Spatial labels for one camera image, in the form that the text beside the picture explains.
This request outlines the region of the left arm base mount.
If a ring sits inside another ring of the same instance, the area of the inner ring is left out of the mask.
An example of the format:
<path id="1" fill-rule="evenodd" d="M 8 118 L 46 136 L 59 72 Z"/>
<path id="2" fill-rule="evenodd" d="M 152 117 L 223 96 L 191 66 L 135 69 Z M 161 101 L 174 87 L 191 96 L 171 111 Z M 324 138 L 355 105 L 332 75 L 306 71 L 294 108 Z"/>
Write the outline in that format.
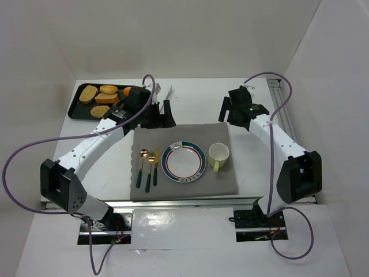
<path id="1" fill-rule="evenodd" d="M 131 227 L 133 221 L 133 212 L 123 210 L 116 215 L 113 222 L 108 226 L 92 221 L 92 245 L 109 245 L 113 241 L 117 245 L 131 244 Z"/>

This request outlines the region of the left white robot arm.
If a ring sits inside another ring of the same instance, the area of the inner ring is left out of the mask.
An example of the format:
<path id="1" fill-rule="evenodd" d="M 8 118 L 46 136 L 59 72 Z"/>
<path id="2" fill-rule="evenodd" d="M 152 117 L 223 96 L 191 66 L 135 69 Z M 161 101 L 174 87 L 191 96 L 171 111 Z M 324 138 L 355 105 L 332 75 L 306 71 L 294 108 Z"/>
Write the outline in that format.
<path id="1" fill-rule="evenodd" d="M 151 93 L 142 87 L 124 90 L 125 97 L 108 108 L 92 137 L 85 138 L 56 161 L 46 159 L 40 166 L 40 192 L 68 214 L 87 216 L 110 229 L 120 216 L 107 203 L 89 195 L 82 180 L 91 167 L 129 131 L 171 128 L 176 125 L 170 101 L 147 104 Z"/>

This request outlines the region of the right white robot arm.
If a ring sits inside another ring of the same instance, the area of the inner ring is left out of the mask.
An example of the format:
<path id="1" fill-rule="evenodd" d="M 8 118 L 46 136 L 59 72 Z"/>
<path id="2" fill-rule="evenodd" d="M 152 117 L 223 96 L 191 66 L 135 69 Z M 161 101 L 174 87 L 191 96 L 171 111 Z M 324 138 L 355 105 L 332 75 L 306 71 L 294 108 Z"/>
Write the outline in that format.
<path id="1" fill-rule="evenodd" d="M 229 91 L 224 98 L 219 121 L 245 128 L 257 136 L 273 158 L 269 170 L 273 176 L 272 191 L 255 200 L 249 219 L 264 226 L 269 215 L 288 205 L 310 197 L 322 189 L 322 158 L 297 144 L 271 120 L 269 111 L 253 103 L 246 87 Z"/>

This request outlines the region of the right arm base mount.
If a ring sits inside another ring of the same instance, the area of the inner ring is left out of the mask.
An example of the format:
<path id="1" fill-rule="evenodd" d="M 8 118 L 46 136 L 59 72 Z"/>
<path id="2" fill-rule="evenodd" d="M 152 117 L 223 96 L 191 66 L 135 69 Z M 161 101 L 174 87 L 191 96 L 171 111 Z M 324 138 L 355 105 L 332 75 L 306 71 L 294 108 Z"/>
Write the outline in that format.
<path id="1" fill-rule="evenodd" d="M 259 208 L 236 209 L 228 218 L 235 226 L 237 242 L 288 240 L 284 214 L 278 212 L 267 217 Z"/>

